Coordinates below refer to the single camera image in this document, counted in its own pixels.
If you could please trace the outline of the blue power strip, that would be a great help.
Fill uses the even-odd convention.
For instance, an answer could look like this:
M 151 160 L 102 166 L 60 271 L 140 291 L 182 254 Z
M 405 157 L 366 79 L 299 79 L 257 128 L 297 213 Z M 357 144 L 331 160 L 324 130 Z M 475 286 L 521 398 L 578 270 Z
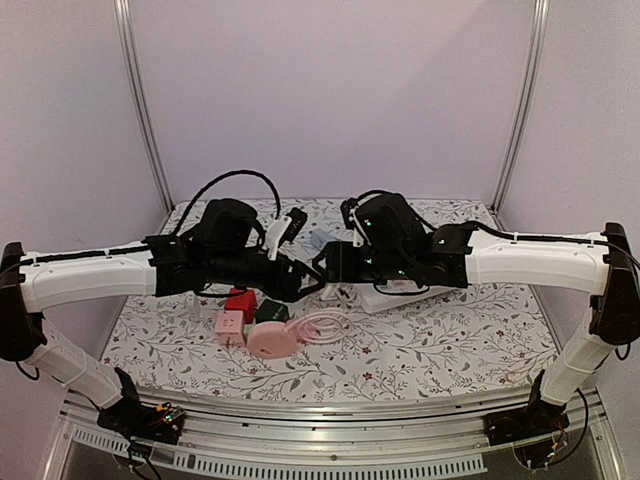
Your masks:
M 314 229 L 310 233 L 311 246 L 317 251 L 321 252 L 328 243 L 335 241 L 336 238 L 322 229 Z

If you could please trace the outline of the white plug block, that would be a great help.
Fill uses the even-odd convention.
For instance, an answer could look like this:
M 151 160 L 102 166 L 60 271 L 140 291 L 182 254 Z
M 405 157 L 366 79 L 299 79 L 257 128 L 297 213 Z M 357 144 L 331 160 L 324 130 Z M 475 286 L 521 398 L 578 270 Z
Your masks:
M 319 300 L 323 302 L 338 301 L 359 304 L 361 302 L 361 293 L 352 285 L 332 283 L 324 287 L 319 295 Z

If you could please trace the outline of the dark green cube socket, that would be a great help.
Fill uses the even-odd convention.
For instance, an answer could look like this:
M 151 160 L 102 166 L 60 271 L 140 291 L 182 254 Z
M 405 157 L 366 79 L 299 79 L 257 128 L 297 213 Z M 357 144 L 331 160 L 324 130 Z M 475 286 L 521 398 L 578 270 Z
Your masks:
M 264 322 L 287 322 L 290 319 L 289 308 L 286 304 L 265 299 L 259 305 L 255 321 L 257 324 Z

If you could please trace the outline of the red cube socket adapter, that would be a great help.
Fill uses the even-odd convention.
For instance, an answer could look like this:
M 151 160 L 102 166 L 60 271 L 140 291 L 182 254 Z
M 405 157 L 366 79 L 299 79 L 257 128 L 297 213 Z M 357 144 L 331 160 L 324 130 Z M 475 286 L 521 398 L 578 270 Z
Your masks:
M 255 314 L 258 310 L 256 294 L 253 290 L 232 289 L 229 297 L 225 300 L 223 309 L 225 311 L 240 311 L 243 313 L 245 321 L 249 324 L 254 322 Z

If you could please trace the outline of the white colourful power strip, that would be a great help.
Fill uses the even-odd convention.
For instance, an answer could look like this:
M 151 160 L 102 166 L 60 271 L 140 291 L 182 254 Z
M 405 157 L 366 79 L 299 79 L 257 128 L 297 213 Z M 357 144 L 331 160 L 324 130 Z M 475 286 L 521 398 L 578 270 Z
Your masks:
M 362 284 L 355 289 L 359 292 L 361 307 L 369 314 L 381 313 L 450 291 L 450 288 L 435 286 L 417 290 L 414 282 L 402 280 L 388 281 L 384 285 Z

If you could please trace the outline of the green beige socket adapter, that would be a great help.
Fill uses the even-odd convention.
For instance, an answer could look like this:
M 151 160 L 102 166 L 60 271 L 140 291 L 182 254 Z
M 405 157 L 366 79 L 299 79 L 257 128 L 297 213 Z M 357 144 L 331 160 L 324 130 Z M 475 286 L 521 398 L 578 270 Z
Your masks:
M 245 325 L 244 325 L 243 334 L 244 334 L 244 338 L 245 338 L 245 341 L 246 341 L 246 342 L 248 342 L 248 341 L 249 341 L 249 338 L 250 338 L 251 332 L 252 332 L 252 330 L 253 330 L 255 327 L 256 327 L 256 325 L 255 325 L 255 324 L 245 324 Z

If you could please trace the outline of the light pink cube socket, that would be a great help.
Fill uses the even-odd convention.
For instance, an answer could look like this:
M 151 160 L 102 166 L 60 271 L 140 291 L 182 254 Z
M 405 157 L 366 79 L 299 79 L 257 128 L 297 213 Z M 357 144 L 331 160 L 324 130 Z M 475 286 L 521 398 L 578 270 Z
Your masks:
M 224 347 L 245 346 L 245 315 L 241 310 L 221 310 L 217 312 L 215 334 Z

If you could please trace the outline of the pink round cable reel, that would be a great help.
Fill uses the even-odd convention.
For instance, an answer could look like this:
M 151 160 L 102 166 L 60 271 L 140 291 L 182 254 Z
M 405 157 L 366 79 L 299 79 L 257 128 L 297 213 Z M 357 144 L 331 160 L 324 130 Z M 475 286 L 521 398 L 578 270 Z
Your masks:
M 253 356 L 270 360 L 292 355 L 298 342 L 285 323 L 271 321 L 256 324 L 246 346 Z

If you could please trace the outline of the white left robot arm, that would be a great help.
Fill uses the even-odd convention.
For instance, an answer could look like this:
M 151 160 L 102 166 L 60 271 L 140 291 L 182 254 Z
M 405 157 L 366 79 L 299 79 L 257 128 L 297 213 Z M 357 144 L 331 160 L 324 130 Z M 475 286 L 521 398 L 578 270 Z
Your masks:
M 223 198 L 209 201 L 190 228 L 180 219 L 168 234 L 124 246 L 39 254 L 9 243 L 1 260 L 1 357 L 48 373 L 83 394 L 126 433 L 141 433 L 149 415 L 131 377 L 100 364 L 62 336 L 45 321 L 45 310 L 120 296 L 202 296 L 210 284 L 299 301 L 325 285 L 320 274 L 279 250 L 305 221 L 305 214 L 293 209 L 276 212 L 263 227 L 250 205 Z

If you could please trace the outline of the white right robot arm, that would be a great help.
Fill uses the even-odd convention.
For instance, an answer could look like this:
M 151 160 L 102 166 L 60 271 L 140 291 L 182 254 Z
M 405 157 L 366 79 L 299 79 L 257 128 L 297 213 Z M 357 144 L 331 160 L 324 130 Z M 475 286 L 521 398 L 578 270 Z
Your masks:
M 478 221 L 435 227 L 402 195 L 381 190 L 344 201 L 341 213 L 353 239 L 327 243 L 312 261 L 328 283 L 512 283 L 589 294 L 582 326 L 518 412 L 524 435 L 537 436 L 552 424 L 555 408 L 565 406 L 616 347 L 639 337 L 639 264 L 618 223 L 577 236 L 504 232 Z

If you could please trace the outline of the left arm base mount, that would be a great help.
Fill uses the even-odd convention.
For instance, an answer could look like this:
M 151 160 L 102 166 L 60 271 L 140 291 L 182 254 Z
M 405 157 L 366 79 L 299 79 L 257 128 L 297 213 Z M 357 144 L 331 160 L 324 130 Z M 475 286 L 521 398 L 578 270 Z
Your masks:
M 144 405 L 131 377 L 116 367 L 121 381 L 122 398 L 109 408 L 100 408 L 97 425 L 120 434 L 123 438 L 141 438 L 177 445 L 185 421 L 185 410 L 164 402 L 151 407 Z

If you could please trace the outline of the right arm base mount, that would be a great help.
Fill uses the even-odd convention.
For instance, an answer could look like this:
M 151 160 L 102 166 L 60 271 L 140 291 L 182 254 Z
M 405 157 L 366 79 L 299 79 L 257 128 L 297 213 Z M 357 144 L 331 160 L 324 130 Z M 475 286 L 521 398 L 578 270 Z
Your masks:
M 569 426 L 566 405 L 542 399 L 544 373 L 542 370 L 535 378 L 525 406 L 489 413 L 482 418 L 483 433 L 491 446 L 526 440 Z

